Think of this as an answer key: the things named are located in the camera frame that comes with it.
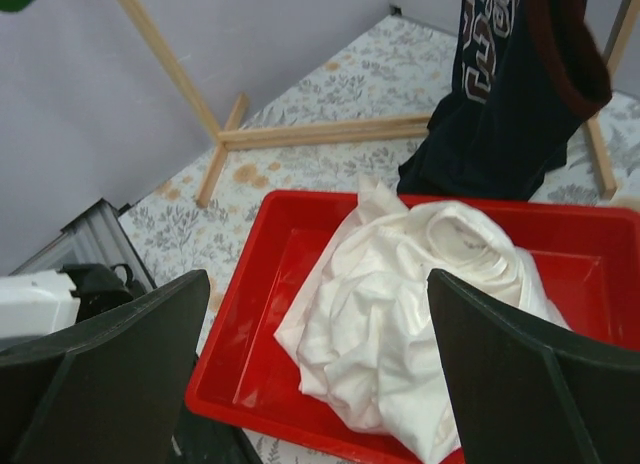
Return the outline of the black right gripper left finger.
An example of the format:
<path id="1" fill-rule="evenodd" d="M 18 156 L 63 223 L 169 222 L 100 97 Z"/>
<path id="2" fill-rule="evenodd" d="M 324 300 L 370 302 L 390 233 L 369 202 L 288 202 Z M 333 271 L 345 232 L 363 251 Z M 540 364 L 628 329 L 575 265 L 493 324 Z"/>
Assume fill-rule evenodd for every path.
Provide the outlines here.
<path id="1" fill-rule="evenodd" d="M 165 462 L 209 293 L 190 271 L 2 351 L 2 462 Z"/>

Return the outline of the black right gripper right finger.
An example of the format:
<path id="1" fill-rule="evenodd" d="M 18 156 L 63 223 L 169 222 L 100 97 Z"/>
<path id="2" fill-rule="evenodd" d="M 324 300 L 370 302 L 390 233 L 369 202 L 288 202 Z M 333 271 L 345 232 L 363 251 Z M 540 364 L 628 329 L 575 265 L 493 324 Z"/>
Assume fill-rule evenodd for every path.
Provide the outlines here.
<path id="1" fill-rule="evenodd" d="M 638 462 L 638 352 L 547 322 L 441 269 L 427 293 L 466 462 Z"/>

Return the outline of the white tank top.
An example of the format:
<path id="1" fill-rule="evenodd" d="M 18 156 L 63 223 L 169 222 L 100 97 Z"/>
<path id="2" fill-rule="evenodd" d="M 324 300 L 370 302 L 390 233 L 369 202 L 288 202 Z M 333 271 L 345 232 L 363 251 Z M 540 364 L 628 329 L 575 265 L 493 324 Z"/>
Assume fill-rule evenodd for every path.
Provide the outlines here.
<path id="1" fill-rule="evenodd" d="M 363 242 L 339 231 L 276 330 L 300 391 L 352 430 L 388 434 L 425 463 L 459 446 L 426 293 L 384 273 L 351 277 Z"/>
<path id="2" fill-rule="evenodd" d="M 444 269 L 484 293 L 562 328 L 568 324 L 547 297 L 530 252 L 478 209 L 456 200 L 408 208 L 383 182 L 359 178 L 358 209 L 381 213 L 350 235 L 363 242 L 350 252 L 353 278 L 390 274 L 409 282 Z"/>

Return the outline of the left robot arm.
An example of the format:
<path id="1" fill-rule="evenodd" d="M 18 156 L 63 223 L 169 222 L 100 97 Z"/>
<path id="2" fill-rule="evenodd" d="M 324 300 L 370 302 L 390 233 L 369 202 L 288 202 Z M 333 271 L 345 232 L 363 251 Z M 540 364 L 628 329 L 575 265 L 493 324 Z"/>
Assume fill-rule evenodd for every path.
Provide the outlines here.
<path id="1" fill-rule="evenodd" d="M 127 264 L 67 264 L 1 279 L 1 348 L 40 338 L 146 293 Z"/>

